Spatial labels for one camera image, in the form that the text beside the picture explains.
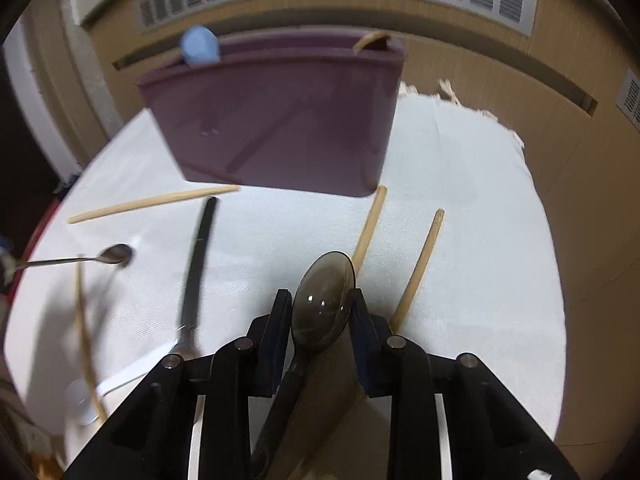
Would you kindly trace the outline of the wooden chopstick three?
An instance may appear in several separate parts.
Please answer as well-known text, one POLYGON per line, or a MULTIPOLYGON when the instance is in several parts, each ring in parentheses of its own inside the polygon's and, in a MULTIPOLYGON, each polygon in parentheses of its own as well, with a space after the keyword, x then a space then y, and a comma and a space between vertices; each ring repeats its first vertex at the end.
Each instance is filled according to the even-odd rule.
POLYGON ((366 222, 364 222, 364 226, 360 233, 356 249, 352 254, 352 265, 354 266, 356 275, 359 274, 363 265, 364 258, 366 258, 367 251, 373 238, 376 226, 378 225, 378 219, 380 218, 384 206, 386 194, 386 186, 379 185, 376 189, 374 200, 370 207, 367 220, 366 222))

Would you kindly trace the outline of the small metal spoon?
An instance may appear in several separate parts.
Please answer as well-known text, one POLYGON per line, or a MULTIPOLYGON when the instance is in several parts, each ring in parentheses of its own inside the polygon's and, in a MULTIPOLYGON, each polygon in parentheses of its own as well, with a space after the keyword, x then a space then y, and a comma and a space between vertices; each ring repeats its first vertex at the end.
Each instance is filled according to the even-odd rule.
POLYGON ((46 260, 32 260, 24 263, 13 263, 6 265, 6 272, 13 274, 17 271, 29 268, 41 268, 42 266, 62 266, 63 264, 95 262, 107 264, 108 266, 128 266, 134 258, 134 248, 127 244, 115 244, 105 248, 96 256, 77 256, 68 258, 56 258, 46 260))

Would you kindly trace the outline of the wooden chopstick one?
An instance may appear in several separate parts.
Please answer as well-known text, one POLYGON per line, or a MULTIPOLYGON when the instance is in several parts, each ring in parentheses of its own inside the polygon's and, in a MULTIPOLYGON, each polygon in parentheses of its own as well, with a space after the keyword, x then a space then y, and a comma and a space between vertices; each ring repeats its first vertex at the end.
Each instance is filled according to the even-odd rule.
POLYGON ((239 185, 221 185, 218 186, 218 188, 199 188, 198 190, 155 195, 147 198, 140 198, 140 200, 132 200, 127 203, 87 211, 83 214, 76 214, 76 216, 68 218, 67 223, 77 224, 89 220, 114 216, 114 214, 123 214, 124 212, 129 211, 187 202, 188 200, 196 200, 197 198, 209 198, 217 195, 238 192, 239 189, 239 185))

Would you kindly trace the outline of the white plastic spoon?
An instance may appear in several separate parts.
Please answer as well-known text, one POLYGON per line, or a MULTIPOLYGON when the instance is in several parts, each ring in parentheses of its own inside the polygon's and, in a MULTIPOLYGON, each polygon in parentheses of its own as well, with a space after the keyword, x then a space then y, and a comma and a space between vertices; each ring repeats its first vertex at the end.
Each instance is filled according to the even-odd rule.
POLYGON ((66 414, 79 426, 88 426, 99 418, 94 399, 102 401, 109 393, 134 382, 149 373, 150 370, 174 348, 173 342, 147 353, 142 358, 126 365, 112 377, 102 380, 91 388, 84 378, 71 382, 65 390, 66 414))

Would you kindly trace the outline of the purple plastic utensil bin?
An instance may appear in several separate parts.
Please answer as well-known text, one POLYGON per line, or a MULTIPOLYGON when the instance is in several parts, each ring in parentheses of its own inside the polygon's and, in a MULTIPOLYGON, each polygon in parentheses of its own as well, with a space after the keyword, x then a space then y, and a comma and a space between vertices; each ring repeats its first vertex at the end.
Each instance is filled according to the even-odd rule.
POLYGON ((220 40, 217 63, 181 58, 137 82, 183 177, 362 197, 380 182, 401 39, 358 55, 358 28, 267 29, 220 40))

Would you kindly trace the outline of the small grey vent grille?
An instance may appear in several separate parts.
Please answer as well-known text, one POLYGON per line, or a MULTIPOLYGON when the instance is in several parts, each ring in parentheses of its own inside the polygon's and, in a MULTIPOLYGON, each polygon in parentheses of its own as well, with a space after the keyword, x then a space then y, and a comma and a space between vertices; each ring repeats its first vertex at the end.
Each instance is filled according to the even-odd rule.
POLYGON ((634 128, 640 130, 640 81, 632 70, 627 70, 616 105, 634 128))

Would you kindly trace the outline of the wooden chopstick two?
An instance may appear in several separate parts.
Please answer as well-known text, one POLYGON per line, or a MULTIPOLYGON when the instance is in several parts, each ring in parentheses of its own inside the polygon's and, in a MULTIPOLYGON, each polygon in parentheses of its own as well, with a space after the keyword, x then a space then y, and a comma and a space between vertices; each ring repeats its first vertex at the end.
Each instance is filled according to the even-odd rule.
POLYGON ((80 364, 82 378, 88 387, 91 406, 96 411, 96 419, 100 425, 107 420, 102 401, 96 392, 96 372, 92 362, 91 337, 87 327, 86 302, 84 294, 84 264, 77 263, 75 268, 75 326, 80 348, 80 364))

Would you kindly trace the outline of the black handled utensil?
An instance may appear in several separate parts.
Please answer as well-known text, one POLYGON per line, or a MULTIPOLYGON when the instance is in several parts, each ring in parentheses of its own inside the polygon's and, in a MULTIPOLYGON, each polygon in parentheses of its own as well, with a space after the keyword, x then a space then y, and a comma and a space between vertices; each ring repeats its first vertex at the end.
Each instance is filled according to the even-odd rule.
POLYGON ((218 200, 209 197, 206 200, 198 230, 195 233, 191 259, 186 272, 186 284, 182 296, 178 318, 177 342, 171 352, 183 359, 194 359, 196 350, 194 334, 198 327, 198 309, 200 308, 201 281, 205 269, 207 247, 212 230, 218 200))

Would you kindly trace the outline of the wooden rice spoon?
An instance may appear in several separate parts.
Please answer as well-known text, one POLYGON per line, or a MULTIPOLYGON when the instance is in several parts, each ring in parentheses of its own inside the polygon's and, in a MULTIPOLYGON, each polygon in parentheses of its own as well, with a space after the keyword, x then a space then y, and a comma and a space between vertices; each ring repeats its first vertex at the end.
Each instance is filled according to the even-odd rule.
POLYGON ((390 40, 390 34, 387 32, 372 30, 372 32, 368 32, 354 43, 352 52, 354 52, 354 55, 358 55, 363 50, 372 49, 375 46, 382 47, 385 50, 388 40, 390 40))

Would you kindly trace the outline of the blue plastic spoon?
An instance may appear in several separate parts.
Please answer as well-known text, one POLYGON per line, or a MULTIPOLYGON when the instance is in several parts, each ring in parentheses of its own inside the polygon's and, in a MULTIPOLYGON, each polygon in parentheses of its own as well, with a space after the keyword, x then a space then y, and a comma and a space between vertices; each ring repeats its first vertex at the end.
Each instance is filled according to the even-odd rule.
POLYGON ((189 66, 217 63, 220 49, 215 34, 205 26, 188 29, 180 38, 180 52, 189 66))

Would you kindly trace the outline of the translucent brown plastic spoon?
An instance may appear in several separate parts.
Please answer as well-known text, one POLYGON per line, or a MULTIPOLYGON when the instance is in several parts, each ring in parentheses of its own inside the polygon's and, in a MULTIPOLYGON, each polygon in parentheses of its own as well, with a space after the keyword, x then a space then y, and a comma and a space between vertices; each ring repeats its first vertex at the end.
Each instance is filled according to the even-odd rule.
POLYGON ((305 388, 312 362, 343 333, 355 289, 352 260, 342 252, 327 252, 319 257, 300 281, 291 323, 294 354, 252 454, 250 473, 254 479, 263 479, 268 474, 305 388))

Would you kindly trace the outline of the wooden chopstick four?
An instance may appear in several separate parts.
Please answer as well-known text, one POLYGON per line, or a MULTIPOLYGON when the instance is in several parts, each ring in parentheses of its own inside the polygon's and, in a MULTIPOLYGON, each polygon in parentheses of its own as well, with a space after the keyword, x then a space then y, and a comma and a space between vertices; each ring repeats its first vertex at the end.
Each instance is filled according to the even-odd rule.
POLYGON ((432 253, 439 236, 440 229, 442 228, 442 222, 445 218, 445 211, 439 208, 435 211, 434 218, 432 220, 430 229, 428 230, 427 237, 424 240, 423 247, 421 249, 418 260, 414 265, 413 271, 409 278, 409 281, 405 287, 404 292, 398 302, 398 306, 390 319, 390 329, 397 333, 398 330, 404 325, 408 316, 409 310, 413 303, 413 299, 418 292, 422 278, 424 277, 428 263, 431 260, 432 253))

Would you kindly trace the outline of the white table cloth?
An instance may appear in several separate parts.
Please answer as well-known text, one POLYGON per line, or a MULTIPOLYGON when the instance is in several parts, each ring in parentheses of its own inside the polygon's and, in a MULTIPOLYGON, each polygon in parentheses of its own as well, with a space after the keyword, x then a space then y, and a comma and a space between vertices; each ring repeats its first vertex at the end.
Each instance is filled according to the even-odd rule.
MULTIPOLYGON (((431 96, 400 98, 384 165, 387 195, 358 283, 369 308, 398 305, 434 213, 445 214, 402 332, 441 356, 477 354, 548 432, 558 430, 565 316, 544 206, 521 138, 494 118, 431 96)), ((169 192, 186 181, 152 115, 140 113, 63 200, 35 259, 95 255, 125 243, 123 269, 85 268, 93 365, 108 379, 176 338, 184 276, 203 204, 191 200, 73 223, 74 214, 169 192)), ((203 276, 198 348, 241 336, 331 250, 352 252, 371 202, 242 188, 221 197, 203 276)))

